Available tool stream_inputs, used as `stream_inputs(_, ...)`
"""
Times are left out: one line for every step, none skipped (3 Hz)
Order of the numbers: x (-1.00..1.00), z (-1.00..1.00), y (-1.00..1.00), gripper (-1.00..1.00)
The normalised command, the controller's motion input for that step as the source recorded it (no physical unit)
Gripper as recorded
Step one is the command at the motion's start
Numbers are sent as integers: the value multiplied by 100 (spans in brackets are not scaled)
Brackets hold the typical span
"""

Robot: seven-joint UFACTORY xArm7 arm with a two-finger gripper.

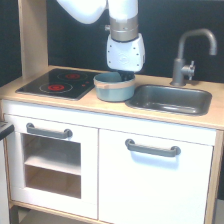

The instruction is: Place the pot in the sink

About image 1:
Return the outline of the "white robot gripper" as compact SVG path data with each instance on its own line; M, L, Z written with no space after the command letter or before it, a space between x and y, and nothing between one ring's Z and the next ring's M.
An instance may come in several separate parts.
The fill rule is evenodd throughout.
M134 78L133 72L139 72L145 63L145 47L141 34L130 42L117 42L111 36L107 39L107 65L118 71L121 79L129 81Z

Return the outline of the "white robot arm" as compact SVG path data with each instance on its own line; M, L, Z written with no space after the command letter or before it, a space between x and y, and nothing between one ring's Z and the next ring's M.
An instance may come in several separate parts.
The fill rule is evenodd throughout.
M109 12L110 32L106 59L110 69L123 81L130 80L145 63L145 47L138 30L138 0L56 0L75 20L95 23L105 10Z

